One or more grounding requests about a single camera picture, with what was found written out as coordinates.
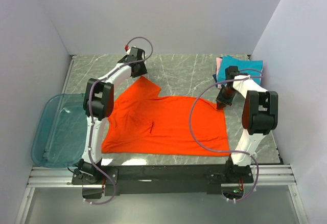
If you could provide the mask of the orange t-shirt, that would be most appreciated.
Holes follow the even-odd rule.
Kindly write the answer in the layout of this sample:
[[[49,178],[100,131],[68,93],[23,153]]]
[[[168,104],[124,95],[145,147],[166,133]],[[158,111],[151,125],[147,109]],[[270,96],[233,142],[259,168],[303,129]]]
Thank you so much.
[[[102,153],[228,155],[223,110],[204,99],[159,93],[159,86],[140,77],[119,95]]]

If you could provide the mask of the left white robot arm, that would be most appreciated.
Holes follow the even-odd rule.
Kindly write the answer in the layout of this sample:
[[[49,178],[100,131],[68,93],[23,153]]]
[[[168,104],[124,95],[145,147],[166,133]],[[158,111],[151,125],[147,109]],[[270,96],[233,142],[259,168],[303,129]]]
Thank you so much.
[[[101,169],[95,165],[102,160],[102,135],[105,119],[113,112],[114,89],[130,77],[135,78],[147,73],[145,51],[128,46],[125,46],[125,50],[126,55],[111,71],[98,79],[90,78],[87,82],[83,101],[87,118],[87,134],[78,168],[84,172],[84,178],[90,184],[96,184],[102,178]]]

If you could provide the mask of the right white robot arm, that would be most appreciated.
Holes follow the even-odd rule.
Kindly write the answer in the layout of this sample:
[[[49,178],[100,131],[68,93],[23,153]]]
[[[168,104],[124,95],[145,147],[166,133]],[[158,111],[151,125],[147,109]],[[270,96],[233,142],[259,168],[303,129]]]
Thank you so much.
[[[278,93],[258,85],[249,74],[239,71],[237,66],[225,69],[226,83],[221,85],[216,98],[217,109],[231,106],[236,93],[245,98],[242,112],[243,132],[230,157],[234,165],[224,170],[227,181],[235,183],[242,177],[239,166],[251,163],[253,155],[263,138],[276,129],[278,123]]]

